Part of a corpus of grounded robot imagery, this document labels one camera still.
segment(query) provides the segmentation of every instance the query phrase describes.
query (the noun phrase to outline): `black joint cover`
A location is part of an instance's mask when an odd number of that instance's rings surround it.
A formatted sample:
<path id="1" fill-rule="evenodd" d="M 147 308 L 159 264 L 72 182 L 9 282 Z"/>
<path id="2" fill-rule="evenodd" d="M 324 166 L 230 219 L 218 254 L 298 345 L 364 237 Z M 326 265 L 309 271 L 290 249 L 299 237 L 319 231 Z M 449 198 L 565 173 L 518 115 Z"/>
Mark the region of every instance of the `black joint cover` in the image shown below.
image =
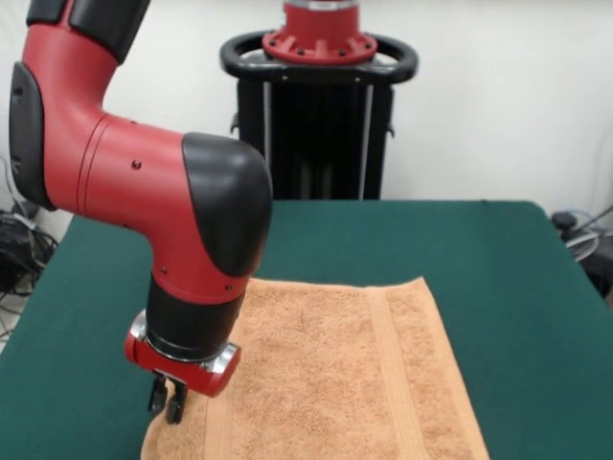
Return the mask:
<path id="1" fill-rule="evenodd" d="M 146 310 L 148 342 L 174 359 L 215 357 L 227 343 L 243 298 L 244 292 L 225 304 L 194 304 L 171 296 L 151 277 Z"/>
<path id="2" fill-rule="evenodd" d="M 272 215 L 272 183 L 263 157 L 244 142 L 192 132 L 183 137 L 183 159 L 211 260 L 228 276 L 251 274 Z"/>
<path id="3" fill-rule="evenodd" d="M 44 174 L 44 109 L 36 78 L 23 62 L 12 71 L 9 145 L 12 178 L 19 193 L 50 211 Z"/>
<path id="4" fill-rule="evenodd" d="M 69 24 L 99 42 L 121 64 L 141 27 L 149 0 L 75 0 Z"/>
<path id="5" fill-rule="evenodd" d="M 64 11 L 66 0 L 32 0 L 26 24 L 57 24 Z"/>

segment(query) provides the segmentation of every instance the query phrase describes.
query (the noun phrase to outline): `silver metal ring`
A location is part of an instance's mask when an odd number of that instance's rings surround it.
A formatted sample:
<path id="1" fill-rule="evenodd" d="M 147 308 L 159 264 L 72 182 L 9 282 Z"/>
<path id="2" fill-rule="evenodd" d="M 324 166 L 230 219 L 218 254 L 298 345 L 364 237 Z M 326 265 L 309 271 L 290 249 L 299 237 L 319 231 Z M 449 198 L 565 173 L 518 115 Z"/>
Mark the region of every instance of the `silver metal ring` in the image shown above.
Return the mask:
<path id="1" fill-rule="evenodd" d="M 339 0 L 337 2 L 323 2 L 317 0 L 285 0 L 285 3 L 298 8 L 304 8 L 313 12 L 337 12 L 348 8 L 357 7 L 359 0 Z"/>
<path id="2" fill-rule="evenodd" d="M 147 318 L 145 316 L 145 311 L 142 310 L 138 313 L 138 316 L 132 322 L 132 326 L 130 327 L 130 335 L 132 335 L 138 341 L 141 341 L 145 338 L 147 334 Z"/>
<path id="3" fill-rule="evenodd" d="M 237 354 L 237 351 L 238 346 L 236 346 L 234 343 L 228 343 L 226 348 L 224 348 L 216 358 L 203 362 L 201 366 L 212 374 L 223 375 L 232 362 L 232 359 L 234 359 L 234 356 Z"/>

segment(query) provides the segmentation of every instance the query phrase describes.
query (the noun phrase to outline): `table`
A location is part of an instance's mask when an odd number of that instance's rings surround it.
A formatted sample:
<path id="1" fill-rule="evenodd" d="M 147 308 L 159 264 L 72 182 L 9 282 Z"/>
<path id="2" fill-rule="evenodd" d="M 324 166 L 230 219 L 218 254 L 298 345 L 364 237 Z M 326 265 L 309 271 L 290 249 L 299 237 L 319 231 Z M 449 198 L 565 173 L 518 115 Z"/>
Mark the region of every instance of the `table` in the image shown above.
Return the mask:
<path id="1" fill-rule="evenodd" d="M 139 235 L 74 220 L 0 356 L 0 458 L 139 458 L 151 376 L 123 346 L 149 264 Z M 493 459 L 613 455 L 613 318 L 537 206 L 277 202 L 258 276 L 424 276 Z"/>

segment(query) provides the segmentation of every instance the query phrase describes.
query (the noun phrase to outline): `black robot stand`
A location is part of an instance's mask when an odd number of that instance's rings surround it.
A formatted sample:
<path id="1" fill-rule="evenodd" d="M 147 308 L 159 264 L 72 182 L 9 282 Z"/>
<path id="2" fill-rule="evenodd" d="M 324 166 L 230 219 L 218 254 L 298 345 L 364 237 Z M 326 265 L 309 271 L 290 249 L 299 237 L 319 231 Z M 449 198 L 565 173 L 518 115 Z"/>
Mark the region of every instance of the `black robot stand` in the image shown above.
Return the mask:
<path id="1" fill-rule="evenodd" d="M 392 86 L 416 75 L 417 53 L 372 35 L 377 52 L 395 62 L 296 64 L 263 51 L 268 32 L 237 36 L 220 54 L 238 78 L 233 127 L 264 156 L 275 199 L 380 199 Z"/>

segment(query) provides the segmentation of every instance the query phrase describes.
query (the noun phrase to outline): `black cable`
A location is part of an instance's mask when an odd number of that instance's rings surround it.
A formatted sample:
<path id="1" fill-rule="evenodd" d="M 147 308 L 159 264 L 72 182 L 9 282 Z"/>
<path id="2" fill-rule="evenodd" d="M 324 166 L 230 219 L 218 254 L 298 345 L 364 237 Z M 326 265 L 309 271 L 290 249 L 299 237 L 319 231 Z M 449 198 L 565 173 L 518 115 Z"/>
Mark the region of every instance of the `black cable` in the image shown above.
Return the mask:
<path id="1" fill-rule="evenodd" d="M 7 326 L 7 323 L 4 322 L 2 315 L 0 315 L 0 325 L 2 325 L 2 331 L 6 332 L 9 330 L 9 327 Z"/>
<path id="2" fill-rule="evenodd" d="M 8 342 L 9 335 L 11 335 L 13 331 L 14 329 L 7 329 L 3 333 L 0 333 L 0 342 Z"/>
<path id="3" fill-rule="evenodd" d="M 40 230 L 33 230 L 33 233 L 35 235 L 41 236 L 43 238 L 48 238 L 51 241 L 51 246 L 55 249 L 59 246 L 59 242 L 57 242 L 57 240 L 52 237 L 51 235 L 49 235 L 48 233 L 45 232 L 41 232 Z"/>
<path id="4" fill-rule="evenodd" d="M 7 159 L 3 155 L 0 155 L 0 162 L 2 162 L 2 164 L 4 166 L 4 178 L 5 178 L 5 182 L 7 184 L 7 187 L 8 187 L 7 192 L 11 196 L 12 202 L 15 204 L 17 209 L 21 210 L 21 212 L 24 213 L 24 215 L 25 215 L 25 209 L 24 209 L 23 205 L 17 200 L 17 198 L 15 197 L 15 193 L 12 190 L 11 181 L 9 180 L 9 168 L 10 168 L 9 162 L 7 161 Z"/>
<path id="5" fill-rule="evenodd" d="M 4 305 L 0 305 L 0 310 L 5 311 L 6 313 L 14 314 L 15 316 L 21 316 L 21 311 L 12 310 L 9 307 L 5 307 Z"/>
<path id="6" fill-rule="evenodd" d="M 45 260 L 50 259 L 53 254 L 54 248 L 48 244 L 47 241 L 37 232 L 33 232 L 34 243 L 37 245 L 38 250 L 42 252 Z"/>
<path id="7" fill-rule="evenodd" d="M 14 262 L 16 265 L 20 266 L 22 269 L 24 269 L 25 271 L 27 271 L 31 275 L 33 275 L 33 276 L 37 276 L 38 275 L 38 273 L 36 272 L 36 270 L 34 268 L 24 264 L 23 261 L 19 258 L 19 256 L 15 255 L 12 252 L 10 252 L 10 250 L 7 250 L 7 249 L 4 249 L 4 248 L 0 247 L 0 254 L 9 257 L 12 262 Z"/>

